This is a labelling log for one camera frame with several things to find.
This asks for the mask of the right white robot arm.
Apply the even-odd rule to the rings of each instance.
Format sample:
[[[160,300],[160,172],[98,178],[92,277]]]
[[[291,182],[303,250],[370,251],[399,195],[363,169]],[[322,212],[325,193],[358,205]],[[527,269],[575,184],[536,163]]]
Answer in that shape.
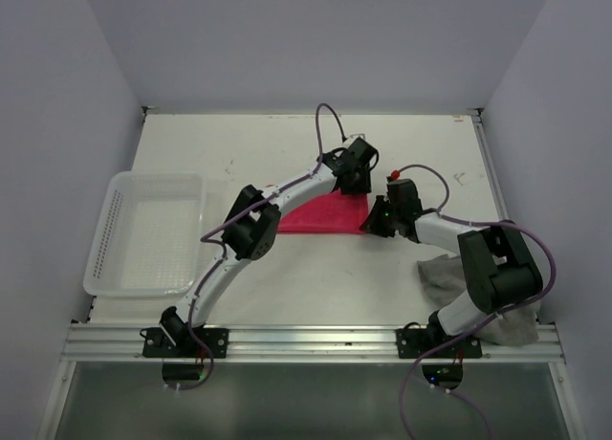
[[[376,197],[361,231],[384,238],[398,234],[459,256],[466,291],[432,313],[425,329],[403,330],[406,341],[418,338],[437,356],[449,355],[459,346],[461,334],[491,314],[534,297],[543,288],[540,271],[513,224],[494,222],[476,228],[454,223],[435,209],[425,209],[409,179],[387,184],[387,193]]]

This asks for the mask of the aluminium mounting rail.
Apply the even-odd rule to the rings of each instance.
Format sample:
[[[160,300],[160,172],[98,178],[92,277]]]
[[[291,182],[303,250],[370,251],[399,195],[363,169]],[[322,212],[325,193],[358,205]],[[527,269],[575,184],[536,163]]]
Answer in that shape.
[[[142,355],[142,324],[73,324],[60,359],[73,363],[194,363],[196,359],[152,359]],[[229,344],[219,363],[401,363],[397,325],[248,326],[226,325]],[[437,359],[438,363],[562,363],[554,325],[537,328],[538,341],[508,347],[481,341],[480,359]]]

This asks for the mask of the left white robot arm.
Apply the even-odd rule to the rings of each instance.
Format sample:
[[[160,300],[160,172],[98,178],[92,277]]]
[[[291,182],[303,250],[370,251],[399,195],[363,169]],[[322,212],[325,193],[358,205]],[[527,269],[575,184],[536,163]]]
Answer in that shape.
[[[195,329],[207,322],[237,275],[270,251],[281,218],[337,190],[344,195],[369,192],[370,172],[378,159],[378,150],[357,137],[346,147],[320,154],[313,167],[288,181],[262,189],[244,187],[224,223],[201,239],[219,247],[220,253],[176,305],[162,312],[159,327],[167,348],[184,357],[202,346]]]

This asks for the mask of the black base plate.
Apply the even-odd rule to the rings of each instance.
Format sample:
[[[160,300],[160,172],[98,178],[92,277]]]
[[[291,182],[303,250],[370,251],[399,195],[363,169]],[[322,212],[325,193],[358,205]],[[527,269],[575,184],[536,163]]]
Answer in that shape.
[[[225,359],[230,342],[227,328],[197,327],[193,332],[197,341],[187,332],[184,341],[174,345],[159,327],[141,329],[142,355],[152,359]]]
[[[410,322],[395,330],[396,347],[400,359],[480,359],[481,341],[468,336],[460,341],[444,333],[438,325]]]

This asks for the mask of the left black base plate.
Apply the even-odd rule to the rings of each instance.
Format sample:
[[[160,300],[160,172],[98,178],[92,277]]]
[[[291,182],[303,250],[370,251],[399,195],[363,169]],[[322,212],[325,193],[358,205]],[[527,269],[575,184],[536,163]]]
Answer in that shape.
[[[187,332],[184,341],[174,345],[159,327],[141,329],[142,355],[152,359],[225,359],[230,342],[227,328],[197,327],[193,332],[197,341]]]

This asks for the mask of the grey towel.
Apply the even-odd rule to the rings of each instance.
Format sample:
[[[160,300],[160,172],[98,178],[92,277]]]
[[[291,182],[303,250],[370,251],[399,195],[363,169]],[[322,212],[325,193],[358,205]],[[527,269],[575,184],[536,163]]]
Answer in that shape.
[[[435,309],[451,304],[467,291],[459,256],[443,254],[418,261],[416,270],[424,295]],[[536,316],[539,307],[540,303],[537,301],[505,313],[483,327],[475,336],[482,341],[501,346],[517,347],[535,343],[538,341]]]

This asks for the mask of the pink towel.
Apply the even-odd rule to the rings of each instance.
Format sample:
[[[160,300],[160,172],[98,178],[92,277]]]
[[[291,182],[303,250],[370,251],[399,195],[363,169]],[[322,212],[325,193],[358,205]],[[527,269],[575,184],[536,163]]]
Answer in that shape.
[[[281,234],[362,234],[368,216],[366,194],[343,195],[339,191],[321,195],[284,215]]]

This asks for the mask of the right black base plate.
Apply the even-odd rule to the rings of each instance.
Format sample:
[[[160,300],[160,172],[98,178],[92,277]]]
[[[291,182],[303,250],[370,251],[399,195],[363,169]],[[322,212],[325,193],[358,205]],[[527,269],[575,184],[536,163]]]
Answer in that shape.
[[[444,333],[438,325],[410,322],[395,330],[396,347],[400,359],[480,359],[481,341],[468,336],[460,341]]]

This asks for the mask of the clear plastic basket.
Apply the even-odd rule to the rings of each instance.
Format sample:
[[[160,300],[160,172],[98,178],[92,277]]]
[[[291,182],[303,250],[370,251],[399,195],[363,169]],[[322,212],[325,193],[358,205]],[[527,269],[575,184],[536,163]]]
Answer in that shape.
[[[109,183],[83,288],[94,297],[181,296],[197,276],[206,182],[199,173],[126,171]]]

